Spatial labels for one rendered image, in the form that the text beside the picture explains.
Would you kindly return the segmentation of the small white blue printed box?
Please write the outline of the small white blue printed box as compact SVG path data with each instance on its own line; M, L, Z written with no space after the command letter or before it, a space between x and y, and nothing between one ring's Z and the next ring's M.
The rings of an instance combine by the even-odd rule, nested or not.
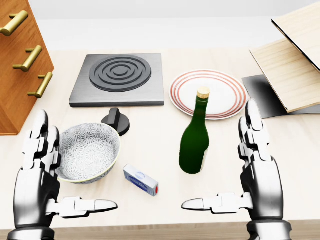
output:
M154 180L152 177L148 176L147 174L143 173L142 171L137 170L134 166L127 164L123 168L125 178L143 190L144 192L148 193L151 196L156 196L159 192L159 183Z

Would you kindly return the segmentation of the flat dark stove plate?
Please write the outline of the flat dark stove plate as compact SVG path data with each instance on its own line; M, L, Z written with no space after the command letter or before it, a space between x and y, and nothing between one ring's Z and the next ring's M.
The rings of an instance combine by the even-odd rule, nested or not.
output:
M69 98L73 108L164 103L160 53L88 54Z

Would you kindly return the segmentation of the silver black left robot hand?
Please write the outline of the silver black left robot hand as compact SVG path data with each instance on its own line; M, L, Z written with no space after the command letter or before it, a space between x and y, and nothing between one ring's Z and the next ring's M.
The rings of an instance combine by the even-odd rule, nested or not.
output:
M79 196L57 201L60 182L56 169L61 163L60 133L49 125L45 110L36 116L23 146L24 160L15 183L13 210L16 228L49 227L55 215L84 218L91 213L112 211L118 205L110 200L85 200Z

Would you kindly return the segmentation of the round black stove knob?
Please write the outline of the round black stove knob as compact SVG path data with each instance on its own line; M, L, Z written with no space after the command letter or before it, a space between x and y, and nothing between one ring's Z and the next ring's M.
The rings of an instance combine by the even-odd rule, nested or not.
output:
M109 114L101 120L101 123L115 129L120 136L125 135L130 129L129 119L116 107L110 109Z

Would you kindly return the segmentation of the wooden cabinet with drawers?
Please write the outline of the wooden cabinet with drawers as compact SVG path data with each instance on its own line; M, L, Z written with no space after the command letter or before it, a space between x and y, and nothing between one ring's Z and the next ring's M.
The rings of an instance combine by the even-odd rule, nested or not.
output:
M17 135L54 65L28 0L0 0L0 135Z

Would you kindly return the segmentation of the wooden cabinet drawer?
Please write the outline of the wooden cabinet drawer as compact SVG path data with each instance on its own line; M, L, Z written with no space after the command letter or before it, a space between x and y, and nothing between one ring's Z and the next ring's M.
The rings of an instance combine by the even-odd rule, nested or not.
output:
M0 79L13 70L13 65L22 64L27 58L25 49L31 37L32 28L30 21L32 14L27 0L0 0L0 28L4 28L12 19L10 14L19 14L26 11L28 17L10 35L5 36L0 32Z
M34 107L38 98L28 96L28 92L36 92L43 79L38 79L38 75L45 75L52 72L54 66L49 53L43 46L42 51L30 67L29 71L24 72L20 69L13 69L10 72L11 88L6 91L7 110L11 117L16 132L19 133L28 115Z
M28 71L13 68L13 65L22 65L31 55L26 49L37 46L42 47L42 51ZM28 96L28 92L36 91L41 84L39 75L45 75L53 69L46 45L32 15L10 36L0 33L0 102L7 110L31 109L37 98Z

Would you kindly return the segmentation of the pale wooden slat rack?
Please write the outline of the pale wooden slat rack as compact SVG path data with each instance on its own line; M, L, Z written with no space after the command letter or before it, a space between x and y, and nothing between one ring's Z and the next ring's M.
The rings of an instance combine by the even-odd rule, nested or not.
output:
M263 118L320 114L320 1L271 22L284 38L250 50L267 81L244 78L250 96Z

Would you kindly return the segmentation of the green corked glass bottle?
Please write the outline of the green corked glass bottle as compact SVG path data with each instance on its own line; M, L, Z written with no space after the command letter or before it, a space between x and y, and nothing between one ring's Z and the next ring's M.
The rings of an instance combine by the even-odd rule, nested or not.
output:
M197 174L202 170L205 154L209 148L209 134L206 127L209 95L208 87L198 88L192 120L181 138L179 166L188 174Z

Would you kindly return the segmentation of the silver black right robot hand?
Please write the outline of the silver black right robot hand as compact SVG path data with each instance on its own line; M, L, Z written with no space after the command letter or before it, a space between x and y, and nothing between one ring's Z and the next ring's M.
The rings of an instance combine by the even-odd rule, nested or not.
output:
M246 209L252 220L281 220L284 216L284 195L280 172L268 151L268 131L254 99L246 104L238 132L238 154L244 161L240 175L243 195L220 192L212 198L187 200L181 207L191 211L211 211L213 214L231 214Z

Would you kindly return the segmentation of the white plate with red rings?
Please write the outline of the white plate with red rings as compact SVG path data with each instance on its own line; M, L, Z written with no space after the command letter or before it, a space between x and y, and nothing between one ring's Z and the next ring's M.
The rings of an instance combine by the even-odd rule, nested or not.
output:
M210 90L206 108L207 120L231 118L240 113L249 100L241 81L211 69L192 70L178 76L169 87L170 100L183 113L192 116L200 87L208 87Z

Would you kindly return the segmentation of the grey patterned bowl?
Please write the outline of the grey patterned bowl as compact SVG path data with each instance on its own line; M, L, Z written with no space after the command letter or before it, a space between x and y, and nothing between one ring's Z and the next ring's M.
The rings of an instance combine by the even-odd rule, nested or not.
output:
M60 167L56 173L64 182L83 185L105 177L116 164L121 137L104 123L83 123L60 134Z

